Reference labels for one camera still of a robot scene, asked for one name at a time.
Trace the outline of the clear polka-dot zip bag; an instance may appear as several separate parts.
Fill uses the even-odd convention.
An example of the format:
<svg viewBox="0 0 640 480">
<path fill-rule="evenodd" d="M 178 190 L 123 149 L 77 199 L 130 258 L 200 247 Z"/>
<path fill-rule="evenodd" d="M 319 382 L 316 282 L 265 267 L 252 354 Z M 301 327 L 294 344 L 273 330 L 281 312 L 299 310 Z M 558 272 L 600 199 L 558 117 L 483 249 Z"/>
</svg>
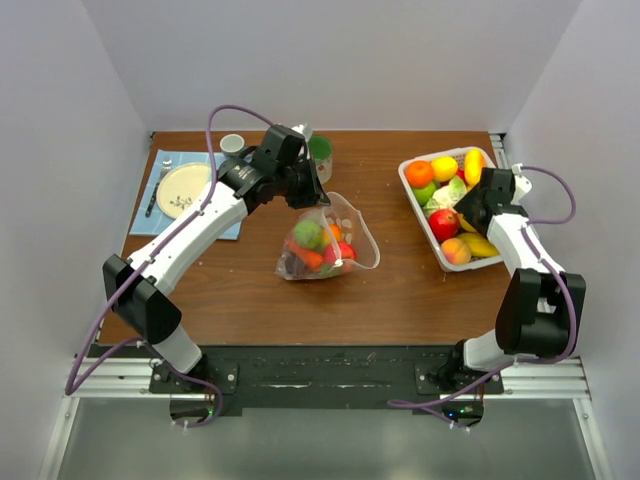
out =
<svg viewBox="0 0 640 480">
<path fill-rule="evenodd" d="M 322 226 L 323 240 L 321 245 L 314 250 L 322 256 L 325 248 L 329 244 L 336 246 L 338 243 L 335 240 L 331 242 L 327 241 L 324 237 L 325 231 L 328 229 L 330 224 L 339 226 L 342 231 L 341 241 L 347 242 L 356 251 L 357 260 L 355 261 L 355 266 L 353 269 L 347 270 L 343 267 L 332 267 L 324 262 L 318 271 L 312 271 L 312 273 L 306 278 L 288 281 L 324 280 L 340 275 L 346 275 L 359 270 L 372 270 L 377 268 L 377 266 L 379 265 L 379 247 L 371 231 L 366 225 L 360 210 L 355 208 L 344 196 L 336 192 L 330 192 L 328 194 L 328 197 L 331 200 L 331 204 L 329 206 L 322 206 L 309 210 L 299 217 L 295 225 L 301 220 L 309 219 Z M 285 236 L 280 258 L 285 252 L 291 252 L 285 246 L 285 241 L 287 239 L 291 239 L 294 241 L 293 229 L 295 225 Z M 280 278 L 282 278 L 277 271 L 279 259 L 276 263 L 275 273 Z"/>
</svg>

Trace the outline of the red apple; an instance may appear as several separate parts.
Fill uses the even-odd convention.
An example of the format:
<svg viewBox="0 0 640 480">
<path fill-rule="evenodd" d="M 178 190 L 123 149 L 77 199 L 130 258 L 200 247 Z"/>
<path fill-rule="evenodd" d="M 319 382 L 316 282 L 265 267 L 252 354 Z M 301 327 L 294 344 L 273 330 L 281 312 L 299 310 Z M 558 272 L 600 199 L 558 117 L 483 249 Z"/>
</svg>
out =
<svg viewBox="0 0 640 480">
<path fill-rule="evenodd" d="M 329 244 L 323 253 L 324 262 L 332 267 L 353 269 L 357 260 L 354 248 L 344 241 L 339 241 L 336 246 Z"/>
</svg>

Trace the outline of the dark purple mangosteen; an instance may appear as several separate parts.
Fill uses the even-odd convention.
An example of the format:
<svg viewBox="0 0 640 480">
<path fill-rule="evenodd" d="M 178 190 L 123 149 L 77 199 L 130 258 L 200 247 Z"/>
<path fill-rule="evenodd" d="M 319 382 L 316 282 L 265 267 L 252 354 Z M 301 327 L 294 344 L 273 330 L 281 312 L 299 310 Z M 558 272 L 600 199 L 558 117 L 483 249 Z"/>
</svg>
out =
<svg viewBox="0 0 640 480">
<path fill-rule="evenodd" d="M 277 265 L 278 274 L 287 280 L 304 279 L 312 273 L 303 260 L 291 252 L 285 252 Z"/>
</svg>

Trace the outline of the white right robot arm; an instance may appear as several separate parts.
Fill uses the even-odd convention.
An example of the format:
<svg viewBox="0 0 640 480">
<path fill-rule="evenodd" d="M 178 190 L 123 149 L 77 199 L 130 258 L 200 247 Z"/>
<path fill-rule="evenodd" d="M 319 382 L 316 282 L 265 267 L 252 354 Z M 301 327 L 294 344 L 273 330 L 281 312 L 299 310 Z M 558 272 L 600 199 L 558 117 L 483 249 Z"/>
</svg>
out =
<svg viewBox="0 0 640 480">
<path fill-rule="evenodd" d="M 494 372 L 515 363 L 555 363 L 568 358 L 577 344 L 586 294 L 586 281 L 552 259 L 533 227 L 562 225 L 573 219 L 575 197 L 558 175 L 554 178 L 569 197 L 570 211 L 562 219 L 533 219 L 520 201 L 531 190 L 523 175 L 532 170 L 518 164 L 510 169 L 485 168 L 479 183 L 455 205 L 471 226 L 499 252 L 510 274 L 495 327 L 463 340 L 459 360 L 445 369 L 448 386 L 469 392 L 481 372 Z"/>
</svg>

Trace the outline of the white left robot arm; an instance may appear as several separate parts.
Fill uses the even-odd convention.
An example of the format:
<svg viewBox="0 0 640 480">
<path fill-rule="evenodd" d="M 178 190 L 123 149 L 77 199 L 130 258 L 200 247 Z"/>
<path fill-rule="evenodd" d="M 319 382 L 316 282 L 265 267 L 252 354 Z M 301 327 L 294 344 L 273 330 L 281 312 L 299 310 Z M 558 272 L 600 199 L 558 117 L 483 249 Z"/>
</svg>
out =
<svg viewBox="0 0 640 480">
<path fill-rule="evenodd" d="M 169 296 L 205 250 L 260 205 L 278 196 L 293 209 L 329 204 L 309 152 L 311 136 L 306 125 L 269 127 L 260 145 L 224 160 L 192 205 L 154 240 L 103 265 L 109 309 L 173 366 L 171 378 L 185 392 L 205 385 L 207 368 Z"/>
</svg>

